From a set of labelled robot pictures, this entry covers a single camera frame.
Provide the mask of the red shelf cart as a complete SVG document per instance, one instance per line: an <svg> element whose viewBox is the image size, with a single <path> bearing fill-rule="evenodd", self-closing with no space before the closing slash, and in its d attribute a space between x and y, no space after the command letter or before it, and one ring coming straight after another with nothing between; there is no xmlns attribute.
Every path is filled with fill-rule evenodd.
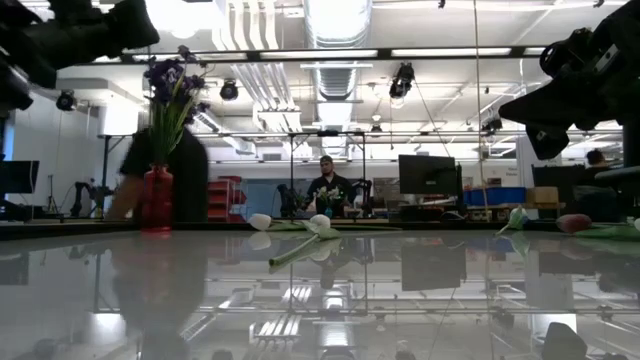
<svg viewBox="0 0 640 360"><path fill-rule="evenodd" d="M220 176L208 184L208 220L214 223L244 223L247 196L239 176Z"/></svg>

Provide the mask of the cardboard box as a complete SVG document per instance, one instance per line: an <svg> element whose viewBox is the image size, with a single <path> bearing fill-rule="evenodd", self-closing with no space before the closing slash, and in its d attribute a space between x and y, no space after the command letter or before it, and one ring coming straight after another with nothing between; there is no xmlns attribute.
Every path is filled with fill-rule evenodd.
<svg viewBox="0 0 640 360"><path fill-rule="evenodd" d="M557 187L532 187L526 192L528 204L557 204L559 192Z"/></svg>

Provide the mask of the black background station frame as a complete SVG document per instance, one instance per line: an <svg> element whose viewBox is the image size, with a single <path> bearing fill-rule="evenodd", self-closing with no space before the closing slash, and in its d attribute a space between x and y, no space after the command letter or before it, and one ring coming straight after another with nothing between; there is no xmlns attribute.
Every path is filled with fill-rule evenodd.
<svg viewBox="0 0 640 360"><path fill-rule="evenodd" d="M362 155L362 176L366 173L367 133L362 131L340 132L336 130L319 130L315 132L196 132L195 137L204 141L223 141L236 152L236 157L211 158L217 168L235 166L238 170L250 169L251 174L258 166L275 169L286 166L288 173L278 173L277 177L288 176L290 185L296 177L295 168L300 165L311 165L319 162L320 155L329 155L330 150L335 163L351 163L352 148Z"/></svg>

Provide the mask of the black monitor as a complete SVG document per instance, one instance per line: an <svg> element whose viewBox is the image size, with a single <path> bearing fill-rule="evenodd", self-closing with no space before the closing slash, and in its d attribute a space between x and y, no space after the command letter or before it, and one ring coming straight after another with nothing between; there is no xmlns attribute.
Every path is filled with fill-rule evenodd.
<svg viewBox="0 0 640 360"><path fill-rule="evenodd" d="M400 155L398 168L402 194L457 196L462 191L453 157Z"/></svg>
<svg viewBox="0 0 640 360"><path fill-rule="evenodd" d="M32 194L36 187L40 162L0 161L0 195Z"/></svg>

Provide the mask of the red glass vase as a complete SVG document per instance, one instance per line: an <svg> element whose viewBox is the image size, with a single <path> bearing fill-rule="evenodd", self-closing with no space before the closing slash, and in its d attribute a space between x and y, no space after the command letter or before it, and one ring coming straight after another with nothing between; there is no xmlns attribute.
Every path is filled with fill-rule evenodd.
<svg viewBox="0 0 640 360"><path fill-rule="evenodd" d="M141 197L141 229L146 232L167 232L172 226L173 175L166 166L153 165L144 175Z"/></svg>

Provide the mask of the red tulip with green stem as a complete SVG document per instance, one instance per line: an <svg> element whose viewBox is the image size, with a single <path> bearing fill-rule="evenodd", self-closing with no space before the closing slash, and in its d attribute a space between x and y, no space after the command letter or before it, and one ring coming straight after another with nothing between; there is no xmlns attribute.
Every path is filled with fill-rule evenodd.
<svg viewBox="0 0 640 360"><path fill-rule="evenodd" d="M564 233L585 239L640 242L640 231L634 226L635 219L625 222L593 222L584 214L568 214L557 219L557 227Z"/></svg>

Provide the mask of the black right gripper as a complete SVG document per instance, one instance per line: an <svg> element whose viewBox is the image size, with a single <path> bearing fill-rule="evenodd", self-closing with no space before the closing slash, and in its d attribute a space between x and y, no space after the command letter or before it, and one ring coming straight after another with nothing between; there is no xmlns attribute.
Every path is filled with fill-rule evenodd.
<svg viewBox="0 0 640 360"><path fill-rule="evenodd" d="M596 91L561 84L547 84L505 103L498 113L501 118L527 126L527 137L539 160L557 157L569 144L566 133L544 130L567 130L571 126L592 130L601 122L625 116Z"/></svg>

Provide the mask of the purple artificial flower stem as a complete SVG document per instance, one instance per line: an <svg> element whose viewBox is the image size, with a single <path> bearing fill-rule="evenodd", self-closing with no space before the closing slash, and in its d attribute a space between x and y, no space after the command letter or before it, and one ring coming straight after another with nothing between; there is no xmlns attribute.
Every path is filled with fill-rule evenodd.
<svg viewBox="0 0 640 360"><path fill-rule="evenodd" d="M182 151L182 144L186 136L187 126L194 122L194 117L206 110L208 105L201 100L201 92L206 89L204 76L207 64L196 56L186 45L178 47L178 53L184 61L178 83L174 86L172 115L173 115L173 145L170 154L177 159ZM196 64L200 67L200 74L187 73L188 65Z"/></svg>

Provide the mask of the blue storage bin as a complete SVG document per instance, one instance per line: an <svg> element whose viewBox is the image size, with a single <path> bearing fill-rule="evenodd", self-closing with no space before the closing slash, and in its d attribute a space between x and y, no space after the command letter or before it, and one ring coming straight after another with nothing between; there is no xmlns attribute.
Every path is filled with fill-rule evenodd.
<svg viewBox="0 0 640 360"><path fill-rule="evenodd" d="M469 206L494 206L526 202L525 187L489 187L464 191L464 203Z"/></svg>

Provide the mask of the person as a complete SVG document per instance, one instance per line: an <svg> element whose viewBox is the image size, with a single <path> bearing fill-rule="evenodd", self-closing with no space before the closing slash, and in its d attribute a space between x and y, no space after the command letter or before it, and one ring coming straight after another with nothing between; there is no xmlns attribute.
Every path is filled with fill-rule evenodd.
<svg viewBox="0 0 640 360"><path fill-rule="evenodd" d="M344 193L344 200L342 204L334 209L333 217L344 217L344 208L351 204L356 196L352 184L347 178L335 172L333 159L329 155L320 158L320 170L321 175L311 182L307 190L303 208L307 209L313 205L317 214L323 214L322 210L316 208L316 192L321 187L327 187L328 189L339 187Z"/></svg>
<svg viewBox="0 0 640 360"><path fill-rule="evenodd" d="M149 130L133 135L132 142L121 164L122 182L115 192L105 215L109 221L141 215L144 175L151 170L153 146ZM174 222L202 223L208 220L208 155L204 145L187 129L168 156L168 172L173 175L172 220Z"/></svg>
<svg viewBox="0 0 640 360"><path fill-rule="evenodd" d="M600 150L591 150L586 154L588 167L584 170L573 188L576 209L588 216L593 222L618 222L621 211L618 204L617 189L596 175L610 169Z"/></svg>

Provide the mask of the purple artificial flower bunch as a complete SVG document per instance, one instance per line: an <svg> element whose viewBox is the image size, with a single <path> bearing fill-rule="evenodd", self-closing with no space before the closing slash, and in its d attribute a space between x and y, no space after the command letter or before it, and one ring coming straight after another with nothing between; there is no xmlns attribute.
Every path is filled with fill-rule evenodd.
<svg viewBox="0 0 640 360"><path fill-rule="evenodd" d="M153 165L166 165L181 139L185 111L191 101L186 71L178 59L153 62L144 74L151 88L149 97Z"/></svg>

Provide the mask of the long overhead light bar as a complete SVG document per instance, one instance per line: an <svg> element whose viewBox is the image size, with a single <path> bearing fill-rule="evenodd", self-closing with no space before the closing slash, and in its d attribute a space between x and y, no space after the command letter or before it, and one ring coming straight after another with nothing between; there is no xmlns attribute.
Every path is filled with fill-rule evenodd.
<svg viewBox="0 0 640 360"><path fill-rule="evenodd" d="M538 58L544 49L544 46L336 48L200 51L194 55L207 63L472 60Z"/></svg>

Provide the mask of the black panel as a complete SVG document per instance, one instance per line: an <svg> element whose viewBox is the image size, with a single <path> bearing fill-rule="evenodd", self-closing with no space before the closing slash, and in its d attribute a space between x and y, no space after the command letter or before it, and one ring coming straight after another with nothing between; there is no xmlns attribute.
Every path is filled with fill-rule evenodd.
<svg viewBox="0 0 640 360"><path fill-rule="evenodd" d="M559 202L565 204L562 209L540 209L538 211L539 218L551 220L573 213L575 210L573 187L583 175L585 166L542 166L532 167L532 171L534 185L536 187L556 187Z"/></svg>

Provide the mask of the white flower bunch in vase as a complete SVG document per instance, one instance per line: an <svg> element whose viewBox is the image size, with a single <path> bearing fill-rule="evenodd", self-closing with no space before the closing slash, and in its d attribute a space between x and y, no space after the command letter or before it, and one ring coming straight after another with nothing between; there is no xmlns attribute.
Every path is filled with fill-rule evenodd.
<svg viewBox="0 0 640 360"><path fill-rule="evenodd" d="M343 203L344 193L339 187L328 189L321 187L316 192L316 208L322 210L329 218L334 215L334 209Z"/></svg>

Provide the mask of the silver air duct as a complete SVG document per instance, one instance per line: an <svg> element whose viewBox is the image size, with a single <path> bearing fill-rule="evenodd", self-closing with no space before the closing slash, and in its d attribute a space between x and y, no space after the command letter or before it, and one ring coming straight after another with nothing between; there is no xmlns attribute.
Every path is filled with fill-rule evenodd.
<svg viewBox="0 0 640 360"><path fill-rule="evenodd" d="M372 0L303 0L307 44L312 49L365 48L369 43ZM355 69L319 69L314 81L326 100L348 99Z"/></svg>

